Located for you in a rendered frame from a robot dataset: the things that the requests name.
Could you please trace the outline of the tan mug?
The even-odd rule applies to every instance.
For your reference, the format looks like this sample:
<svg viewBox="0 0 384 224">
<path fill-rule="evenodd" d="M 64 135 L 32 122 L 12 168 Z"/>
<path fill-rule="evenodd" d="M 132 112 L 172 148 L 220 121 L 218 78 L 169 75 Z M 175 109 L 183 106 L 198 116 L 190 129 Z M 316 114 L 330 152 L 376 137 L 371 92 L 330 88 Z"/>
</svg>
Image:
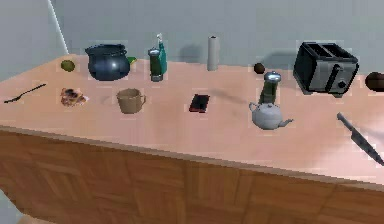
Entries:
<svg viewBox="0 0 384 224">
<path fill-rule="evenodd" d="M 123 114 L 135 114 L 146 103 L 146 96 L 138 89 L 128 88 L 121 90 L 116 95 L 120 110 Z"/>
</svg>

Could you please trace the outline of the black and red phone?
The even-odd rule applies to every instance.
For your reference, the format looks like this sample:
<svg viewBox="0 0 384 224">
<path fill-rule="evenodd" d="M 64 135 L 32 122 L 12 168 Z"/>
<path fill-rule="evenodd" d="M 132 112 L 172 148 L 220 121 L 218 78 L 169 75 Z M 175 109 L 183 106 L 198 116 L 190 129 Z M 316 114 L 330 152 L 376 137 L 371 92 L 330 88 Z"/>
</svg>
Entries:
<svg viewBox="0 0 384 224">
<path fill-rule="evenodd" d="M 208 106 L 209 98 L 209 95 L 195 94 L 189 106 L 189 111 L 205 113 Z"/>
</svg>

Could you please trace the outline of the dark green pepper mill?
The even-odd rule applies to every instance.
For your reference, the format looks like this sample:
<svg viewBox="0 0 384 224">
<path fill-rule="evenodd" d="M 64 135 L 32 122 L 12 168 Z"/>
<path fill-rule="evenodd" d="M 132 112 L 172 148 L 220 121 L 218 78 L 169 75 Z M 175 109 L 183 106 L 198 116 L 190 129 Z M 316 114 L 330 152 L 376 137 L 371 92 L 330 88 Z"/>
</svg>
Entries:
<svg viewBox="0 0 384 224">
<path fill-rule="evenodd" d="M 148 51 L 148 56 L 150 58 L 150 78 L 153 82 L 159 82 L 162 80 L 162 70 L 159 55 L 160 50 L 157 48 L 152 48 Z"/>
<path fill-rule="evenodd" d="M 264 85 L 260 93 L 259 104 L 275 103 L 277 86 L 281 81 L 281 75 L 275 71 L 267 72 L 264 75 Z"/>
</svg>

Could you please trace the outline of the grey paper towel roll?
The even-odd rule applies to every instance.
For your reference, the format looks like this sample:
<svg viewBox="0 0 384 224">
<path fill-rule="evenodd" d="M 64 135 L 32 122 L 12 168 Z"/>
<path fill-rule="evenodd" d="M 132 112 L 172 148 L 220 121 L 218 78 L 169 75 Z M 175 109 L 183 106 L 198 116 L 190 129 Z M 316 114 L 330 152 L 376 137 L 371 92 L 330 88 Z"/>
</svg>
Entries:
<svg viewBox="0 0 384 224">
<path fill-rule="evenodd" d="M 208 38 L 207 70 L 208 71 L 217 70 L 218 64 L 219 64 L 219 38 L 217 36 L 210 36 Z"/>
</svg>

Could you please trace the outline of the teal spray bottle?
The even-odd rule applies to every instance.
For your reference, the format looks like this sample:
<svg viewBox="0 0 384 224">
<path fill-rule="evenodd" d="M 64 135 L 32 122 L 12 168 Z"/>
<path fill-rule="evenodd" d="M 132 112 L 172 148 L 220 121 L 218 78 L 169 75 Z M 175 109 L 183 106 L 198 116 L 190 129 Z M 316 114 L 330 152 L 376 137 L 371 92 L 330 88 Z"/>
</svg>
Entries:
<svg viewBox="0 0 384 224">
<path fill-rule="evenodd" d="M 158 40 L 158 47 L 159 47 L 159 60 L 160 60 L 160 66 L 161 66 L 161 74 L 164 75 L 167 71 L 167 55 L 165 51 L 165 46 L 163 43 L 162 34 L 157 34 L 157 40 Z"/>
</svg>

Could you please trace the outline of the grey teapot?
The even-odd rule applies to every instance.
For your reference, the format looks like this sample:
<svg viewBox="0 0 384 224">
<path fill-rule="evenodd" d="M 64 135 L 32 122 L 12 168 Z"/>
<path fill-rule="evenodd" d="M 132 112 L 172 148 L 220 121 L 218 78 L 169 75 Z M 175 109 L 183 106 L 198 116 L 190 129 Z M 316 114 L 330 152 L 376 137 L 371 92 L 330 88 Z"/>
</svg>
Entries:
<svg viewBox="0 0 384 224">
<path fill-rule="evenodd" d="M 249 103 L 252 122 L 262 130 L 275 130 L 287 126 L 293 119 L 284 120 L 280 107 L 273 103 Z"/>
</svg>

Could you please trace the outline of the wooden kitchen counter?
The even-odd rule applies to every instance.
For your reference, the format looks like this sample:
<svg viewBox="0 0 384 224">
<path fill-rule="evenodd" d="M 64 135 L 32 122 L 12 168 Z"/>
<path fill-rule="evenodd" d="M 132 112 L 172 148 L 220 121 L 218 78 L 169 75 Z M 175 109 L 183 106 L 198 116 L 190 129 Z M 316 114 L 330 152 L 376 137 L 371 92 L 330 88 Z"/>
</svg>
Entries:
<svg viewBox="0 0 384 224">
<path fill-rule="evenodd" d="M 285 72 L 277 101 L 293 122 L 263 131 L 249 68 L 172 62 L 153 83 L 140 60 L 99 82 L 86 57 L 75 63 L 0 82 L 0 189 L 20 211 L 55 224 L 384 224 L 384 167 L 336 117 L 384 156 L 384 93 L 362 78 L 335 98 L 303 94 Z M 89 100 L 64 106 L 63 88 Z M 128 88 L 146 96 L 135 114 L 117 101 Z M 210 96 L 205 113 L 189 111 L 195 94 Z"/>
</svg>

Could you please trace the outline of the dark blue round pot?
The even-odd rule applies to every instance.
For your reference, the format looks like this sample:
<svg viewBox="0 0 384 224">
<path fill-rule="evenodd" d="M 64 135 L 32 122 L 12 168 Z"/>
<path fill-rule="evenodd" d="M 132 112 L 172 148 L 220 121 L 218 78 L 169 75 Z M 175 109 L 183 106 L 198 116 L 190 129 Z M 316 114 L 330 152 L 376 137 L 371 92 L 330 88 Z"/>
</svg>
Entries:
<svg viewBox="0 0 384 224">
<path fill-rule="evenodd" d="M 85 49 L 88 55 L 88 71 L 98 81 L 115 81 L 126 77 L 130 63 L 122 44 L 99 44 Z"/>
</svg>

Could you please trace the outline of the brown bread slice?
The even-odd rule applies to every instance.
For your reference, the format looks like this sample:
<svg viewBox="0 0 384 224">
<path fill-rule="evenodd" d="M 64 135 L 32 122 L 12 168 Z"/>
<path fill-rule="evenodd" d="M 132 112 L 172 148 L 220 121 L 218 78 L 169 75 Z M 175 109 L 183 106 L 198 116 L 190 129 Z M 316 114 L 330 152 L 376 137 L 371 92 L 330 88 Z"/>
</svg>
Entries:
<svg viewBox="0 0 384 224">
<path fill-rule="evenodd" d="M 83 105 L 89 100 L 79 89 L 63 88 L 60 96 L 61 103 L 67 107 Z"/>
</svg>

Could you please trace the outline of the black and silver toaster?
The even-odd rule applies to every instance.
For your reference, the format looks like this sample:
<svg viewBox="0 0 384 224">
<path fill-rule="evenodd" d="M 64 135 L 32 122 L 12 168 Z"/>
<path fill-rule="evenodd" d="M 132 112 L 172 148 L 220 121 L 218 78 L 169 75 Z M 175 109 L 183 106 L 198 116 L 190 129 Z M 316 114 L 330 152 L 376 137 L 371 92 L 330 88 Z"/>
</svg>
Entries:
<svg viewBox="0 0 384 224">
<path fill-rule="evenodd" d="M 303 92 L 341 98 L 359 69 L 358 59 L 336 43 L 303 42 L 293 74 Z"/>
</svg>

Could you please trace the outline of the grey kitchen knife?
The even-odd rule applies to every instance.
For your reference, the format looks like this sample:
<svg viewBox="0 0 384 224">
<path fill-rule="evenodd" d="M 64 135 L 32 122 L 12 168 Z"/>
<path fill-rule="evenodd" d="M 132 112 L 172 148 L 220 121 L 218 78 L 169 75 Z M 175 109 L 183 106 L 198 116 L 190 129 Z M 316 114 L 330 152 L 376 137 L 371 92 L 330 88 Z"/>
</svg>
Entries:
<svg viewBox="0 0 384 224">
<path fill-rule="evenodd" d="M 344 115 L 342 113 L 338 113 L 336 117 L 351 132 L 351 140 L 376 163 L 380 164 L 381 166 L 384 166 L 384 160 L 382 159 L 380 154 L 365 139 L 365 137 L 344 117 Z"/>
</svg>

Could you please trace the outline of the black spoon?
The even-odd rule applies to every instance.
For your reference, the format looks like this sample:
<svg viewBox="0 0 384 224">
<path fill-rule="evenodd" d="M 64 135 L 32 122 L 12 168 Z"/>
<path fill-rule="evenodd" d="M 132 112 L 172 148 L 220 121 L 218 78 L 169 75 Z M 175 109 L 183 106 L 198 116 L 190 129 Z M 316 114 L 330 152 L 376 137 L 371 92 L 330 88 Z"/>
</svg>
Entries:
<svg viewBox="0 0 384 224">
<path fill-rule="evenodd" d="M 37 90 L 37 89 L 39 89 L 39 88 L 42 88 L 42 87 L 44 87 L 44 86 L 46 86 L 47 84 L 40 84 L 40 85 L 38 85 L 38 86 L 36 86 L 36 87 L 34 87 L 34 88 L 32 88 L 32 89 L 30 89 L 30 90 L 28 90 L 28 91 L 25 91 L 25 92 L 23 92 L 23 93 L 21 93 L 19 96 L 17 96 L 17 97 L 14 97 L 14 98 L 12 98 L 12 99 L 8 99 L 8 100 L 5 100 L 3 103 L 5 103 L 5 104 L 7 104 L 7 103 L 12 103 L 12 102 L 16 102 L 16 101 L 18 101 L 18 100 L 20 100 L 24 95 L 26 95 L 27 93 L 30 93 L 30 92 L 33 92 L 33 91 L 35 91 L 35 90 Z"/>
</svg>

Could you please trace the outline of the large dark brown round object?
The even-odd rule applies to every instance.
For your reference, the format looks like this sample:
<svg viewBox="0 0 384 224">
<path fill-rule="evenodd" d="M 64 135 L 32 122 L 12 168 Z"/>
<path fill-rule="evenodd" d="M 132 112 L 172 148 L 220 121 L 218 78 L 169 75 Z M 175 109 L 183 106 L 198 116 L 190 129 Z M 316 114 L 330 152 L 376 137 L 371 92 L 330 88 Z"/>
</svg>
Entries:
<svg viewBox="0 0 384 224">
<path fill-rule="evenodd" d="M 372 91 L 384 92 L 384 74 L 371 72 L 365 78 L 365 85 Z"/>
</svg>

